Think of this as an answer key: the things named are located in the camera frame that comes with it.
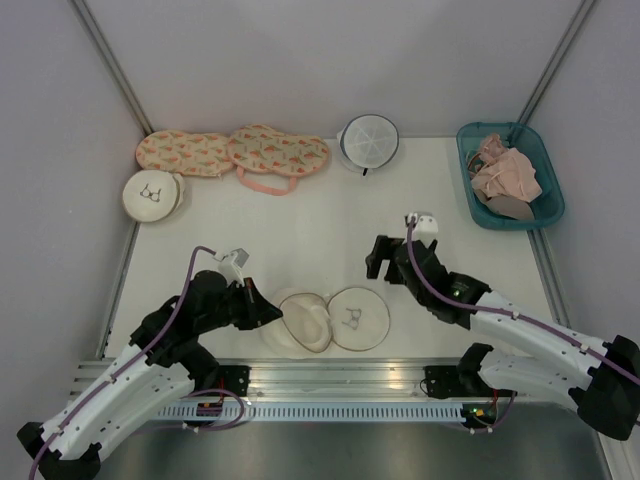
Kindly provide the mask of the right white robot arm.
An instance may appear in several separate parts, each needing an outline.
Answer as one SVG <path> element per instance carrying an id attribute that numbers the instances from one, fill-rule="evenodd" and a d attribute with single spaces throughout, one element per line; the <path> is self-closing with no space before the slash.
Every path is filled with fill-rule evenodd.
<path id="1" fill-rule="evenodd" d="M 503 341 L 525 352 L 517 359 L 473 344 L 460 359 L 459 388 L 478 395 L 507 390 L 561 405 L 597 432 L 619 441 L 639 424 L 639 347 L 621 335 L 611 341 L 551 325 L 518 312 L 488 284 L 447 271 L 434 244 L 377 236 L 366 275 L 406 287 L 439 321 Z"/>

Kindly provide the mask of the beige round laundry bag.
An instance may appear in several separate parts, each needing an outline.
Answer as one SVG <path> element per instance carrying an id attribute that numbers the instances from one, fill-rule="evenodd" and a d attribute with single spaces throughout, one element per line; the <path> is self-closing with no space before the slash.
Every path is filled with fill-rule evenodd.
<path id="1" fill-rule="evenodd" d="M 328 297 L 299 288 L 278 291 L 271 303 L 282 316 L 260 329 L 278 357 L 308 359 L 333 350 L 363 353 L 381 345 L 391 313 L 373 290 L 348 287 Z"/>

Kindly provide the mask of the light pink bra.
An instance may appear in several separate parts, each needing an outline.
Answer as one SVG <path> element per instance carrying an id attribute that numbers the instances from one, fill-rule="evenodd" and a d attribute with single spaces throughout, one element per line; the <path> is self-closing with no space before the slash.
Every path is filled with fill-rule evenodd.
<path id="1" fill-rule="evenodd" d="M 487 198 L 506 196 L 527 203 L 542 194 L 536 170 L 529 158 L 516 148 L 503 151 L 497 157 L 487 152 L 475 155 L 481 166 L 471 175 L 471 186 Z"/>

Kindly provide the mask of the pink lace bra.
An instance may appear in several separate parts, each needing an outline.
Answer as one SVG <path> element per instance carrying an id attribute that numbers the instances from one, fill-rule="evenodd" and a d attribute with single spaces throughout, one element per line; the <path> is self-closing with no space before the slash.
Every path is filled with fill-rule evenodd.
<path id="1" fill-rule="evenodd" d="M 494 164 L 497 159 L 507 152 L 498 133 L 491 133 L 485 137 L 475 152 L 467 155 L 467 169 L 471 173 L 479 172 L 483 167 Z"/>

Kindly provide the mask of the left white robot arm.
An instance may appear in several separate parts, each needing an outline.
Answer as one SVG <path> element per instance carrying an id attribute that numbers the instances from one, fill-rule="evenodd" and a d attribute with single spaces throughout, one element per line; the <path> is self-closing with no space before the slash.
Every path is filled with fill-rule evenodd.
<path id="1" fill-rule="evenodd" d="M 215 271 L 198 272 L 179 296 L 148 314 L 110 366 L 71 404 L 17 433 L 32 457 L 29 475 L 93 479 L 131 434 L 165 406 L 218 384 L 219 363 L 201 335 L 234 327 L 250 331 L 281 318 L 253 281 L 229 282 Z"/>

